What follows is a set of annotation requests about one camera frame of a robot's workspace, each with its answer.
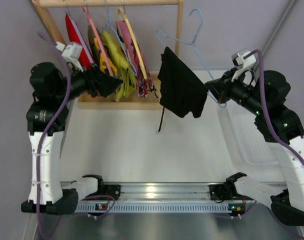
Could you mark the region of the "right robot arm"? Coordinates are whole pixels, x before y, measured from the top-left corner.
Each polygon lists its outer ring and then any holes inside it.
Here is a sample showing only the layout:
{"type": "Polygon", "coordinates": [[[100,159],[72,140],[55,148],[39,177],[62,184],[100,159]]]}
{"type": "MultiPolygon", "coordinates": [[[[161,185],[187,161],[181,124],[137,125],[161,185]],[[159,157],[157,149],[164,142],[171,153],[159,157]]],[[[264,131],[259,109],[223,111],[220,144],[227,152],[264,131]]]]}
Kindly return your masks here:
{"type": "Polygon", "coordinates": [[[260,74],[255,85],[244,83],[245,75],[227,71],[205,88],[219,103],[236,102],[254,114],[254,124],[274,152],[286,188],[277,189],[238,172],[222,184],[224,198],[248,197],[268,207],[283,225],[304,227],[304,128],[299,116],[285,106],[291,87],[274,70],[260,74]]]}

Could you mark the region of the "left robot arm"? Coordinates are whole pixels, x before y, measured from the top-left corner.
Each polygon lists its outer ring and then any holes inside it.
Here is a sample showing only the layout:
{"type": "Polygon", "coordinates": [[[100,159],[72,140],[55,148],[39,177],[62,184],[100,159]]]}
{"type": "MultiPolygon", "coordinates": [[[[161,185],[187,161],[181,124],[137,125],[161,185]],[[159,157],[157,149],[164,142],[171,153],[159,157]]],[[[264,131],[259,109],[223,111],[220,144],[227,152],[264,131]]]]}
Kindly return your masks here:
{"type": "Polygon", "coordinates": [[[96,64],[88,69],[67,68],[67,76],[51,62],[32,67],[29,82],[33,102],[26,113],[31,144],[32,179],[23,213],[70,215],[79,201],[104,189],[101,176],[87,174],[80,181],[62,187],[60,180],[61,145],[66,130],[67,104],[84,93],[110,96],[123,81],[103,73],[96,64]]]}

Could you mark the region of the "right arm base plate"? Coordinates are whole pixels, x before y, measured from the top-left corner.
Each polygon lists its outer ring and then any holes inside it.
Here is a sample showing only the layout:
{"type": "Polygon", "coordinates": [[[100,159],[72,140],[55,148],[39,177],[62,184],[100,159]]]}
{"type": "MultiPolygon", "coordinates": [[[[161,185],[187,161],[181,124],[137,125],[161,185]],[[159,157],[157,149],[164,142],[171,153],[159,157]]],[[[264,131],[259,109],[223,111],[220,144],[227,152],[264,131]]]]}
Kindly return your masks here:
{"type": "Polygon", "coordinates": [[[211,184],[209,185],[210,199],[216,203],[223,203],[226,200],[230,200],[230,195],[225,185],[211,184]]]}

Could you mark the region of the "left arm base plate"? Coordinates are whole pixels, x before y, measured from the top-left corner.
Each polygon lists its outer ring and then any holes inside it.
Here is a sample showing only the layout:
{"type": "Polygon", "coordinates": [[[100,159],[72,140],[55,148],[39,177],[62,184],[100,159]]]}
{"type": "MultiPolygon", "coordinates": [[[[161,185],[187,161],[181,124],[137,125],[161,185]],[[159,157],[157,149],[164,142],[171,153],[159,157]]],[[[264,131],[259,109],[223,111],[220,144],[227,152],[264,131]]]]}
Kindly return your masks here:
{"type": "Polygon", "coordinates": [[[121,195],[121,188],[119,184],[105,184],[103,194],[112,196],[117,201],[121,195]]]}

